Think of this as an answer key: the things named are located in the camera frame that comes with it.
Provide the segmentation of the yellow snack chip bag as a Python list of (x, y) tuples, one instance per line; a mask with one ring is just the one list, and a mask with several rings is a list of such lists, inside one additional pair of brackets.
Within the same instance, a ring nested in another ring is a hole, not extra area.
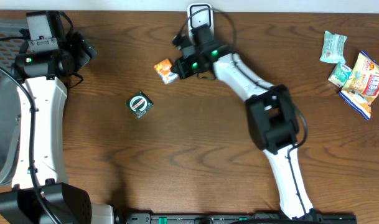
[(372, 115), (371, 104), (378, 95), (379, 64), (365, 51), (361, 51), (339, 96), (369, 120)]

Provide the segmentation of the light green wipes packet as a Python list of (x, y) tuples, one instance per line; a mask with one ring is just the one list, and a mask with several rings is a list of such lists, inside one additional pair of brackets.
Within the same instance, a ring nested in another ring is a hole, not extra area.
[(325, 63), (345, 63), (344, 45), (346, 40), (347, 36), (332, 34), (326, 30), (320, 61)]

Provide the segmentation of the orange tissue pack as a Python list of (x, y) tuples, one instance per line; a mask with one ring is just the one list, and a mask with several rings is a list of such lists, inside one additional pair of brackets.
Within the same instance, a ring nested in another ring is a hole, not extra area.
[(165, 85), (174, 82), (179, 77), (178, 74), (172, 71), (172, 63), (168, 58), (156, 64), (154, 69)]

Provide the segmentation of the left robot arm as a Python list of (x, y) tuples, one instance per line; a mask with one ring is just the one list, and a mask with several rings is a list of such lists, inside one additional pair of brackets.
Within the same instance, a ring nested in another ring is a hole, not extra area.
[(68, 79), (97, 55), (79, 32), (31, 34), (7, 75), (20, 103), (19, 152), (12, 189), (0, 193), (0, 215), (9, 223), (116, 223), (108, 204), (68, 183), (63, 158), (63, 112)]

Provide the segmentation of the dark green round-label packet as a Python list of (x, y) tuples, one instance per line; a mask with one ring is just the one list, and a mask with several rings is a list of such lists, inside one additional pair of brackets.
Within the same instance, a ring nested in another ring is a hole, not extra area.
[(139, 91), (126, 102), (126, 106), (139, 119), (143, 117), (154, 104), (143, 91)]

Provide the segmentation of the teal tissue pack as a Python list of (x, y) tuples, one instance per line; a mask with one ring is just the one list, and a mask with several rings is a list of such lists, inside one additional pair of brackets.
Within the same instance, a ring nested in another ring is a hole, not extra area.
[(348, 80), (351, 72), (352, 69), (350, 67), (344, 63), (339, 62), (328, 77), (328, 81), (337, 87), (342, 88), (345, 85), (345, 82)]

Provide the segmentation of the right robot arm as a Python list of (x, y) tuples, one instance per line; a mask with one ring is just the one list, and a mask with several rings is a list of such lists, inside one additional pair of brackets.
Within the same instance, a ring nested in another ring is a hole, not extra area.
[(172, 43), (182, 52), (172, 69), (181, 79), (212, 72), (243, 100), (250, 137), (272, 168), (281, 211), (291, 220), (307, 218), (313, 205), (298, 162), (298, 148), (303, 142), (297, 140), (299, 128), (307, 123), (288, 89), (257, 76), (237, 53), (213, 36), (190, 39), (177, 34)]

